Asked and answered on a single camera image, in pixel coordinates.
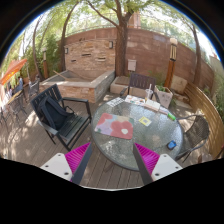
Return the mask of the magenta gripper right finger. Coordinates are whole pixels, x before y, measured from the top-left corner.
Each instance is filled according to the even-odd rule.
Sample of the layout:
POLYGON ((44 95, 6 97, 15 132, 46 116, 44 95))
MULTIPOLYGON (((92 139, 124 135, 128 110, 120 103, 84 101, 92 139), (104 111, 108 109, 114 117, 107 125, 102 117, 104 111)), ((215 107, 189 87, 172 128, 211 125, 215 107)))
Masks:
POLYGON ((133 154, 145 185, 182 169, 168 154, 161 154, 138 143, 133 144, 133 154))

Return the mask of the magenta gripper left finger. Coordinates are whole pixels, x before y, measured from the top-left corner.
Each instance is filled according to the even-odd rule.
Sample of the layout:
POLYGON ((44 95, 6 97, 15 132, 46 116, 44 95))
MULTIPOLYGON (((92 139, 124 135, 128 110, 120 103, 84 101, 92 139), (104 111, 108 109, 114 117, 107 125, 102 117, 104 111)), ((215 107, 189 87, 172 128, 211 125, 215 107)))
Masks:
POLYGON ((91 154, 92 144, 86 143, 66 154, 57 153, 41 169, 79 185, 91 154))

